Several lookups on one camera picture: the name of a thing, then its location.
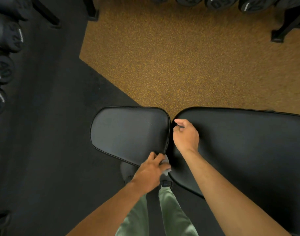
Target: forearm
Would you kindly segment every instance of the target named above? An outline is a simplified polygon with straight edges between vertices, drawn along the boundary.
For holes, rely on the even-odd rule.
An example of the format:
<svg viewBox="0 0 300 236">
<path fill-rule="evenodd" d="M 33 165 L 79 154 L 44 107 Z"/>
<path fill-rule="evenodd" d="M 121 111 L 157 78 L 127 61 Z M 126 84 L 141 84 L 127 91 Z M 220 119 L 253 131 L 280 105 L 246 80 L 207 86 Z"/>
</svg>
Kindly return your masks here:
<svg viewBox="0 0 300 236">
<path fill-rule="evenodd" d="M 226 236 L 290 236 L 198 152 L 182 155 Z"/>
<path fill-rule="evenodd" d="M 114 236 L 126 215 L 142 196 L 133 182 L 82 220 L 67 236 Z"/>
</svg>

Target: left hand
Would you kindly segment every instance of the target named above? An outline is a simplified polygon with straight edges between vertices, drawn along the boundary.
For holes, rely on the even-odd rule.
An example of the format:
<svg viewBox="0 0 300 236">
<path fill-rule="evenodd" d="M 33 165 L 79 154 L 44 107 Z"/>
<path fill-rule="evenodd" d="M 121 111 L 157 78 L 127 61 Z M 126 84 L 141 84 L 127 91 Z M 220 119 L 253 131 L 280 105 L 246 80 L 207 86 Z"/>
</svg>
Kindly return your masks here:
<svg viewBox="0 0 300 236">
<path fill-rule="evenodd" d="M 148 159 L 139 167 L 131 183 L 135 183 L 142 194 L 146 194 L 157 187 L 160 184 L 162 173 L 171 168 L 169 163 L 160 165 L 160 162 L 164 159 L 165 156 L 162 153 L 156 155 L 151 152 Z"/>
</svg>

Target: weight bench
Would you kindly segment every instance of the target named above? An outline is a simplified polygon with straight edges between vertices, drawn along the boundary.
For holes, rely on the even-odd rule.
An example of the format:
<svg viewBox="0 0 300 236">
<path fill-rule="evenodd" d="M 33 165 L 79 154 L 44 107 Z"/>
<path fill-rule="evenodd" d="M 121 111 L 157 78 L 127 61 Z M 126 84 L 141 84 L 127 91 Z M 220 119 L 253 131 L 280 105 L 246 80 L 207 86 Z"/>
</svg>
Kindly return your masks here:
<svg viewBox="0 0 300 236">
<path fill-rule="evenodd" d="M 234 186 L 294 235 L 300 235 L 300 115 L 234 108 L 194 107 L 176 118 L 198 130 L 200 154 Z M 166 111 L 106 107 L 91 126 L 93 146 L 140 166 L 149 153 L 167 154 L 170 177 L 203 198 L 173 142 Z"/>
</svg>

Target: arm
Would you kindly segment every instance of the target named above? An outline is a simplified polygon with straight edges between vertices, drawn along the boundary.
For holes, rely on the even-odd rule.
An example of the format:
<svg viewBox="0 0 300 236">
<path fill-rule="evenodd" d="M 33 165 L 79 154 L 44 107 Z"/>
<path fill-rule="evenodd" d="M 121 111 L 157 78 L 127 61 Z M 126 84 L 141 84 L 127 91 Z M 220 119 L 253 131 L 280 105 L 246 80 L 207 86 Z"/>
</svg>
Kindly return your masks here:
<svg viewBox="0 0 300 236">
<path fill-rule="evenodd" d="M 163 154 L 150 153 L 133 179 L 112 198 L 82 220 L 67 236 L 114 236 L 126 215 L 144 194 L 160 184 L 162 172 L 171 168 L 160 162 Z"/>
<path fill-rule="evenodd" d="M 226 236 L 291 236 L 202 158 L 198 132 L 188 120 L 175 122 L 184 128 L 174 128 L 174 143 Z"/>
</svg>

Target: speckled brown flooring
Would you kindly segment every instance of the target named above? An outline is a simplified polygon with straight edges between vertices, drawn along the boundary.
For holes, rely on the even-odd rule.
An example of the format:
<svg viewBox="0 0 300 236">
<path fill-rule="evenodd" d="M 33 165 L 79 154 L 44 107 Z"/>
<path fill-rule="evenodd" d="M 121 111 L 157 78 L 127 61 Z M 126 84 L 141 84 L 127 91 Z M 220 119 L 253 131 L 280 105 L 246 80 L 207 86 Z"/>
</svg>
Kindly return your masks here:
<svg viewBox="0 0 300 236">
<path fill-rule="evenodd" d="M 175 0 L 103 0 L 80 58 L 142 106 L 300 114 L 300 29 L 270 42 L 274 9 L 252 15 Z"/>
</svg>

